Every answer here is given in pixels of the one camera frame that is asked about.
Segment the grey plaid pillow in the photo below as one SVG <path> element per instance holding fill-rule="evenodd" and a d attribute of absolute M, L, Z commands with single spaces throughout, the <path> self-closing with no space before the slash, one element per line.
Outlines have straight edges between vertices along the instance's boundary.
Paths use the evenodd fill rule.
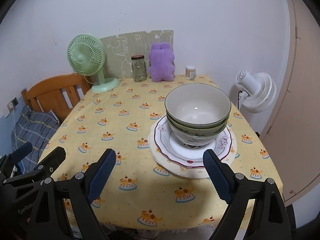
<path fill-rule="evenodd" d="M 27 105 L 23 107 L 11 134 L 13 150 L 20 148 L 26 142 L 30 142 L 33 146 L 31 153 L 18 164 L 22 174 L 34 169 L 59 126 L 60 120 L 53 111 L 36 112 Z"/>

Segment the red-rimmed white plate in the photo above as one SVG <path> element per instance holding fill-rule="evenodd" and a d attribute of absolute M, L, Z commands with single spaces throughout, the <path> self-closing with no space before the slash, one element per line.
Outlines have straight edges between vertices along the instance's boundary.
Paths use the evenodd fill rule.
<path fill-rule="evenodd" d="M 161 154 L 169 161 L 187 168 L 203 168 L 205 150 L 211 149 L 220 160 L 226 159 L 231 153 L 233 143 L 231 132 L 226 127 L 208 144 L 189 146 L 174 135 L 166 116 L 157 121 L 153 138 Z"/>

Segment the beige door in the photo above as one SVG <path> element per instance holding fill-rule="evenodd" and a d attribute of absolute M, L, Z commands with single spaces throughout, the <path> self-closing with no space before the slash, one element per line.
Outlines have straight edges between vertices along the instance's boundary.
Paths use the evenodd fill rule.
<path fill-rule="evenodd" d="M 303 0 L 287 0 L 290 50 L 273 112 L 261 135 L 286 205 L 319 184 L 319 25 Z"/>

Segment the cotton swab container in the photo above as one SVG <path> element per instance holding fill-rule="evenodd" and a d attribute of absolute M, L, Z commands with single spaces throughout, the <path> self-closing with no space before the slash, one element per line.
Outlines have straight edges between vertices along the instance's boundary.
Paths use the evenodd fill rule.
<path fill-rule="evenodd" d="M 196 77 L 196 67 L 195 66 L 186 65 L 186 67 L 185 67 L 185 78 L 187 80 L 194 80 L 195 77 Z"/>

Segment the glass jar black lid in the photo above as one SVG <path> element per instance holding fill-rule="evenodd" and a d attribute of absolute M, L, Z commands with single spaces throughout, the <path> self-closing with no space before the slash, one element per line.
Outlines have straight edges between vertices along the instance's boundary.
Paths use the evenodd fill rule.
<path fill-rule="evenodd" d="M 133 79 L 135 82 L 142 82 L 147 79 L 144 55 L 134 55 L 131 57 Z"/>

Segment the green desk fan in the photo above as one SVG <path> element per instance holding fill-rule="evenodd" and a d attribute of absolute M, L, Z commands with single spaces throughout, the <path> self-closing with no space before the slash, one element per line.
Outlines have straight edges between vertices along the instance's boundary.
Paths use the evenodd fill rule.
<path fill-rule="evenodd" d="M 71 68 L 82 76 L 97 75 L 92 86 L 93 93 L 102 93 L 116 88 L 120 82 L 115 77 L 105 77 L 106 54 L 100 39 L 88 35 L 78 35 L 67 47 L 67 60 Z"/>

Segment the white floor fan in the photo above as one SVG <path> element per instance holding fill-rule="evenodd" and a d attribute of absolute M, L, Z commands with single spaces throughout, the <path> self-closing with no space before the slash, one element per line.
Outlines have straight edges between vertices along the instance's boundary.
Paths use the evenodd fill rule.
<path fill-rule="evenodd" d="M 266 110 L 275 100 L 276 84 L 265 72 L 251 75 L 242 70 L 236 76 L 237 84 L 242 88 L 238 95 L 238 109 L 244 107 L 249 113 L 258 114 Z"/>

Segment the wooden bed headboard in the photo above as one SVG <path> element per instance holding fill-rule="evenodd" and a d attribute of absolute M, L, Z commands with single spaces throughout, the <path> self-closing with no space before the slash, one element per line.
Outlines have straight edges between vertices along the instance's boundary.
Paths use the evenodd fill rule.
<path fill-rule="evenodd" d="M 21 91 L 27 106 L 36 112 L 53 111 L 60 121 L 64 121 L 72 109 L 80 102 L 77 88 L 86 94 L 92 84 L 76 73 L 50 77 L 31 89 Z"/>

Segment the wall power outlet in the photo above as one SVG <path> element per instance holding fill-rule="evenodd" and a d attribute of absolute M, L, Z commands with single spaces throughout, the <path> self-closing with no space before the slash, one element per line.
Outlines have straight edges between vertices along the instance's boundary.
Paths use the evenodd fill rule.
<path fill-rule="evenodd" d="M 9 110 L 9 112 L 12 112 L 15 107 L 18 105 L 18 99 L 14 98 L 13 100 L 11 100 L 8 104 L 7 104 L 7 108 Z"/>

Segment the large orange-flower plate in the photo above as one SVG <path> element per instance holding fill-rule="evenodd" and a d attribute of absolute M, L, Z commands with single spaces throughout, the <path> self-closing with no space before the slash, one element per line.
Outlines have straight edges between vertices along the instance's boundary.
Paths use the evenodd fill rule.
<path fill-rule="evenodd" d="M 175 137 L 166 120 L 151 126 L 149 145 L 157 164 L 174 175 L 190 179 L 209 177 L 202 161 L 205 150 L 212 149 L 228 165 L 236 158 L 237 150 L 235 135 L 228 127 L 208 145 L 190 147 Z"/>

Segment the purple plush toy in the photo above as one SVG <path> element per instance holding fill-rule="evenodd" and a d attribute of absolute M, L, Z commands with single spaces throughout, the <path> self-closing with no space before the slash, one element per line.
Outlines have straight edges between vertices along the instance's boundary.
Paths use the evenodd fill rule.
<path fill-rule="evenodd" d="M 154 43 L 149 53 L 149 73 L 152 82 L 174 81 L 175 55 L 168 42 Z"/>

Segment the scalloped orange-flower plate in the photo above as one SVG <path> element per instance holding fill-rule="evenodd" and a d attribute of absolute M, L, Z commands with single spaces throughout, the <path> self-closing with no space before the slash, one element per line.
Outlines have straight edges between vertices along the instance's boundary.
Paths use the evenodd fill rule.
<path fill-rule="evenodd" d="M 173 161 L 167 159 L 158 149 L 154 142 L 150 142 L 150 150 L 153 158 L 157 162 L 157 164 L 164 167 L 170 173 L 183 177 L 183 178 L 191 178 L 191 179 L 204 179 L 208 178 L 208 173 L 204 167 L 195 168 L 195 167 L 186 167 L 181 164 L 174 163 Z M 231 163 L 235 158 L 239 155 L 237 154 L 237 142 L 233 139 L 231 144 L 231 149 L 229 153 L 226 155 L 224 159 L 220 159 L 223 163 L 231 166 Z"/>

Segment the green patterned wall mat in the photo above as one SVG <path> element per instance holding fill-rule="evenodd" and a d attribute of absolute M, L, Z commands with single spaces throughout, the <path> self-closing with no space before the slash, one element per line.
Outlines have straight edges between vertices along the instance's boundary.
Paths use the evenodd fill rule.
<path fill-rule="evenodd" d="M 137 31 L 113 35 L 101 39 L 106 54 L 105 77 L 125 79 L 133 77 L 131 57 L 144 55 L 146 69 L 149 68 L 149 53 L 154 43 L 174 42 L 172 30 Z"/>

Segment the yellow patterned tablecloth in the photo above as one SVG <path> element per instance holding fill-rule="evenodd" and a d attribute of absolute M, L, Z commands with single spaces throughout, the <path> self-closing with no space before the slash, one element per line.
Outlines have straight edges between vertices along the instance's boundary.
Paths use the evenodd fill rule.
<path fill-rule="evenodd" d="M 116 153 L 115 166 L 100 197 L 91 203 L 99 222 L 145 230 L 216 226 L 227 205 L 219 198 L 210 177 L 190 179 L 170 173 L 157 164 L 149 145 L 151 126 L 167 117 L 167 95 L 191 83 L 216 87 L 207 76 L 194 81 L 177 76 L 172 82 L 122 79 L 112 90 L 87 92 L 43 152 L 48 155 L 57 146 L 66 151 L 53 178 L 67 180 L 86 172 L 110 148 Z M 244 116 L 232 105 L 226 118 L 239 155 L 231 163 L 232 170 L 254 181 L 273 178 L 282 190 L 271 157 Z"/>

